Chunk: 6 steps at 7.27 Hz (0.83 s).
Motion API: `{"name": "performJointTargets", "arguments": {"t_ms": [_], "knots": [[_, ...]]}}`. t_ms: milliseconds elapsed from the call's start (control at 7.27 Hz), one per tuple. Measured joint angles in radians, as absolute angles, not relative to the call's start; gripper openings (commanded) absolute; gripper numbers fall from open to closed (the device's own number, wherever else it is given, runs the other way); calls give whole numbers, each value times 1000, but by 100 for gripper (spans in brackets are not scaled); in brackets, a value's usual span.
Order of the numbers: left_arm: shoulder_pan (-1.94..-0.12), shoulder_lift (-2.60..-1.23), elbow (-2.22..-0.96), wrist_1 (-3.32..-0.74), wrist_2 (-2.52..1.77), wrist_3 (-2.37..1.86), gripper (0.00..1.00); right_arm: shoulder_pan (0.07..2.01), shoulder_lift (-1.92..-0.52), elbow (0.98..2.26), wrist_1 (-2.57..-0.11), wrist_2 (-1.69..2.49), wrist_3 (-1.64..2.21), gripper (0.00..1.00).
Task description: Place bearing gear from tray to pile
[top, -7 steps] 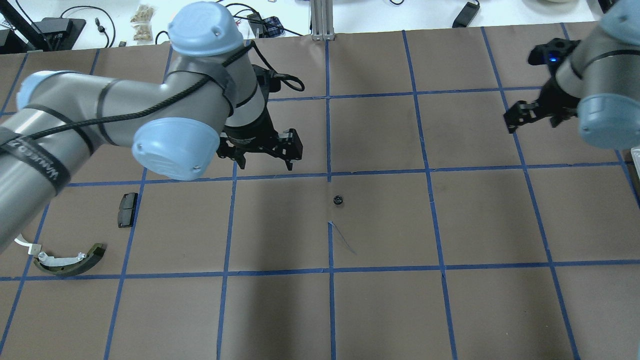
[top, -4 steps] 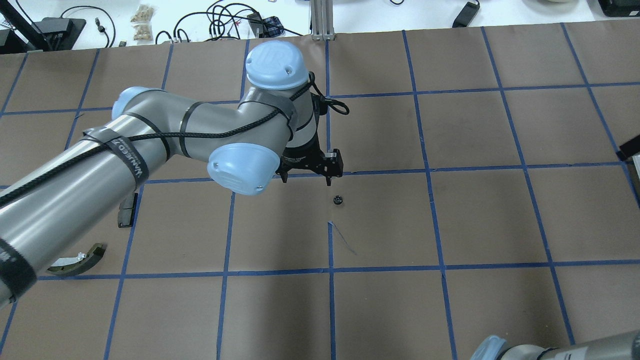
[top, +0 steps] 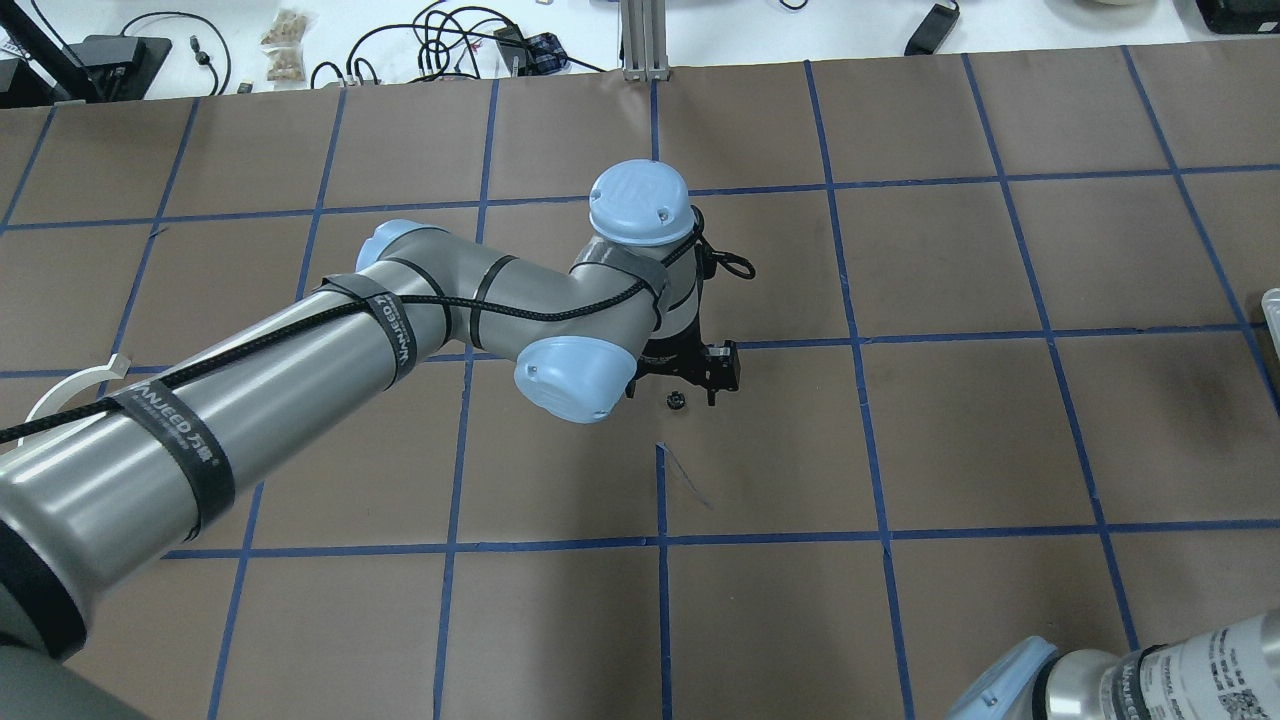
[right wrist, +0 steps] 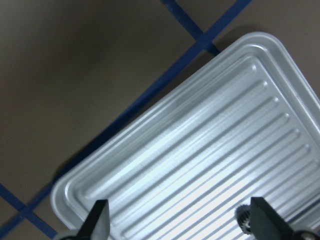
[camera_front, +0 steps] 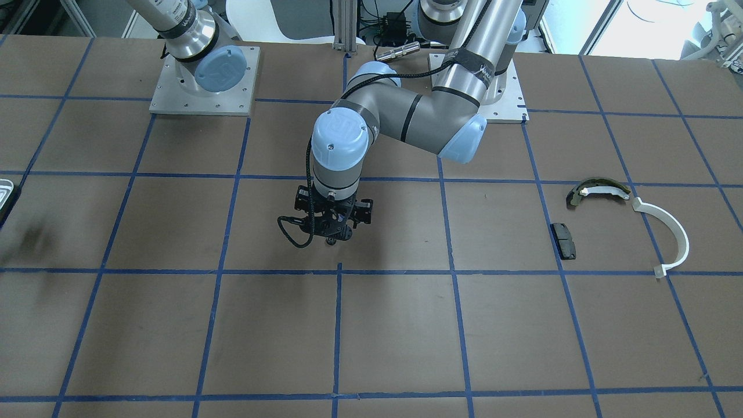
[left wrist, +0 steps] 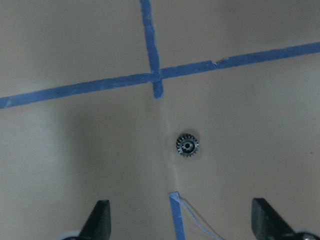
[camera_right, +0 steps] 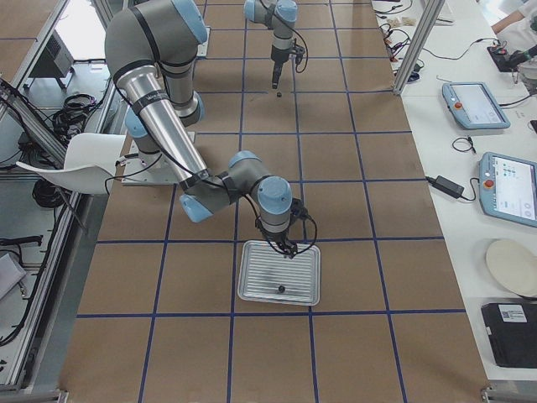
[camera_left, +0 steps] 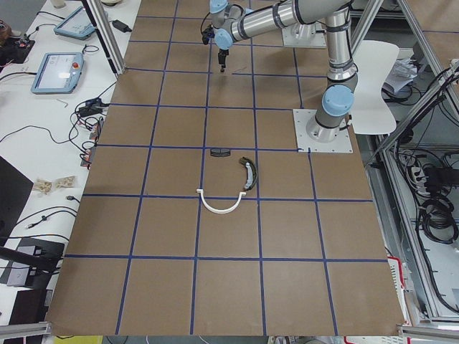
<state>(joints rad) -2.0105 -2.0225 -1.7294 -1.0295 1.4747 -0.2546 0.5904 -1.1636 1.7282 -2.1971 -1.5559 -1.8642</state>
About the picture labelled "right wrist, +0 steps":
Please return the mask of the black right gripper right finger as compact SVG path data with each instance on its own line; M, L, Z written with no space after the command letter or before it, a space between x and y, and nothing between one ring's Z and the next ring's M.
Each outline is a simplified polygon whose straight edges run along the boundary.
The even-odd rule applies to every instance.
M257 240L318 240L320 235L306 229L294 230L263 197L250 199L251 232Z

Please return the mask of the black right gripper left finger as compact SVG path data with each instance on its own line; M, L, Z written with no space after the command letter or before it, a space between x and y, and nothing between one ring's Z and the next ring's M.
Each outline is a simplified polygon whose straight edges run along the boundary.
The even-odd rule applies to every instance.
M57 240L108 240L111 231L110 209L107 199L97 200L84 223L77 230L58 233Z

